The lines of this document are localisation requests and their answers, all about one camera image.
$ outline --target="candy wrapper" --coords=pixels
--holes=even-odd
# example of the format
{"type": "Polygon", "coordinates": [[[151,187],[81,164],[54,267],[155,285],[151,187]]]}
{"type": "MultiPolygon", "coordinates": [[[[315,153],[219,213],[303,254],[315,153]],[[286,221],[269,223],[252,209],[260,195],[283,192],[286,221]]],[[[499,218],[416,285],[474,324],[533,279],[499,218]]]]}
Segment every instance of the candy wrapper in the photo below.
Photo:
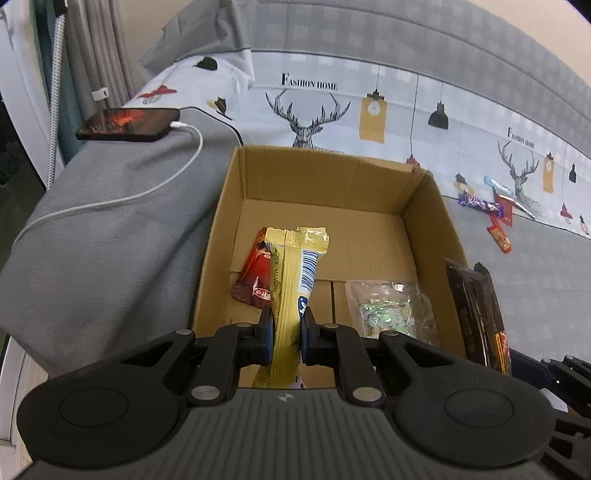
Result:
{"type": "Polygon", "coordinates": [[[509,237],[507,237],[507,234],[503,230],[503,227],[499,223],[497,217],[492,213],[490,213],[489,216],[492,220],[492,226],[487,227],[486,229],[495,239],[496,244],[499,245],[501,250],[503,250],[503,253],[508,254],[513,249],[513,247],[511,246],[511,241],[509,241],[509,237]]]}
{"type": "Polygon", "coordinates": [[[513,203],[510,200],[506,200],[506,198],[495,192],[495,203],[500,203],[505,213],[505,216],[500,217],[501,222],[507,226],[513,226],[513,203]]]}
{"type": "Polygon", "coordinates": [[[271,310],[275,319],[273,362],[260,367],[254,387],[297,387],[300,319],[314,286],[316,262],[327,251],[324,228],[296,231],[267,228],[265,244],[271,253],[271,310]]]}
{"type": "Polygon", "coordinates": [[[495,192],[500,192],[509,197],[515,197],[515,192],[513,192],[513,190],[509,187],[505,187],[502,183],[490,178],[488,175],[485,175],[484,177],[484,184],[491,187],[495,192]]]}
{"type": "Polygon", "coordinates": [[[260,309],[269,305],[269,264],[271,254],[265,246],[266,228],[259,230],[242,271],[232,288],[232,297],[260,309]]]}
{"type": "Polygon", "coordinates": [[[416,283],[347,280],[345,292],[360,335],[378,338],[380,332],[396,330],[439,345],[431,302],[416,283]]]}
{"type": "Polygon", "coordinates": [[[468,195],[466,192],[460,197],[459,203],[463,207],[470,207],[480,210],[481,212],[490,213],[498,218],[503,218],[505,216],[505,209],[500,203],[480,200],[472,195],[468,195]]]}
{"type": "Polygon", "coordinates": [[[468,360],[511,374],[511,359],[501,310],[489,271],[446,260],[447,279],[456,304],[468,360]]]}

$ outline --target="clear plastic bag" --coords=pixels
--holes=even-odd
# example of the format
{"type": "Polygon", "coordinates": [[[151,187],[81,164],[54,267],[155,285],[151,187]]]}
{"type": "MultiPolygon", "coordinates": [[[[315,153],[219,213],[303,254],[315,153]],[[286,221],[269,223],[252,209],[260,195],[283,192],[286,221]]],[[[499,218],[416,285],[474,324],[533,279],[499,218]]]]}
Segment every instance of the clear plastic bag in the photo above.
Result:
{"type": "Polygon", "coordinates": [[[345,290],[353,326],[361,336],[377,338],[384,330],[397,330],[439,345],[431,302],[416,283],[348,280],[345,290]]]}

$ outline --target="smartphone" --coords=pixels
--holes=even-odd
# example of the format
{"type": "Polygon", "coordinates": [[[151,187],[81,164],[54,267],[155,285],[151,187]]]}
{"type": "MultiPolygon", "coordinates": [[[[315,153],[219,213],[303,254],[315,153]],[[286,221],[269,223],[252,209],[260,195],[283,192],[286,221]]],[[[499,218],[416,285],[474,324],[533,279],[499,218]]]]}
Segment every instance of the smartphone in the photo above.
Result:
{"type": "Polygon", "coordinates": [[[78,140],[153,142],[165,136],[170,122],[178,120],[176,108],[113,108],[96,112],[76,132],[78,140]]]}

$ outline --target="barcode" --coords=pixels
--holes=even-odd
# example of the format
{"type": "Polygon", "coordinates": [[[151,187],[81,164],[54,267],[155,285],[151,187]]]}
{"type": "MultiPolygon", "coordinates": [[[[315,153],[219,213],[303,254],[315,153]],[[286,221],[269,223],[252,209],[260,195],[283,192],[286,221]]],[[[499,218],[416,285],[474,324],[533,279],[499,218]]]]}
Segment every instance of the barcode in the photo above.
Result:
{"type": "Polygon", "coordinates": [[[301,284],[300,288],[310,294],[314,286],[314,277],[316,276],[316,261],[319,257],[318,252],[312,250],[302,250],[301,256],[301,284]]]}

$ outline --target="white cable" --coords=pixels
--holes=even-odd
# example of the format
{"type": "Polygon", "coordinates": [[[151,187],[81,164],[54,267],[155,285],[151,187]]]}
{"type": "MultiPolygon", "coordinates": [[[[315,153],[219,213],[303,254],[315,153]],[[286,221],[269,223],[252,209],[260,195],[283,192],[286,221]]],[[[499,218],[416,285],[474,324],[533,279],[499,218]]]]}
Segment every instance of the white cable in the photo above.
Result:
{"type": "Polygon", "coordinates": [[[50,133],[49,133],[49,162],[47,163],[47,190],[56,178],[57,130],[60,123],[60,89],[61,89],[61,60],[64,50],[64,32],[66,16],[60,15],[56,19],[56,29],[53,35],[53,56],[51,60],[51,95],[50,95],[50,133]]]}
{"type": "Polygon", "coordinates": [[[86,205],[78,205],[76,207],[70,207],[70,208],[66,208],[64,210],[59,210],[58,212],[53,212],[53,213],[48,213],[47,215],[43,215],[42,217],[39,217],[39,218],[33,220],[31,223],[25,225],[25,227],[21,230],[21,232],[15,238],[15,240],[12,244],[12,247],[14,248],[14,246],[21,239],[21,237],[25,233],[27,233],[31,228],[33,228],[35,225],[38,225],[41,222],[44,222],[45,220],[49,220],[50,218],[55,218],[57,216],[65,215],[67,213],[79,212],[81,210],[91,210],[91,209],[95,209],[95,208],[102,208],[102,207],[113,206],[113,205],[120,205],[121,203],[129,202],[131,200],[137,200],[138,198],[145,197],[146,195],[149,195],[150,193],[155,192],[156,190],[164,187],[165,185],[167,185],[171,181],[173,181],[175,178],[177,178],[181,173],[183,173],[187,168],[189,168],[191,166],[191,164],[195,161],[195,159],[201,153],[201,150],[203,148],[203,135],[201,134],[201,132],[199,131],[198,128],[194,127],[193,125],[184,124],[182,122],[172,122],[170,124],[170,127],[171,128],[189,128],[189,129],[193,130],[194,132],[196,132],[197,135],[199,136],[199,146],[197,148],[197,151],[193,154],[191,159],[187,163],[185,163],[185,165],[182,166],[182,168],[180,170],[178,170],[174,175],[167,178],[163,182],[158,183],[156,186],[154,186],[148,190],[145,190],[141,193],[136,193],[135,195],[130,195],[129,197],[123,197],[123,198],[114,199],[114,200],[105,200],[103,202],[88,203],[86,205]]]}

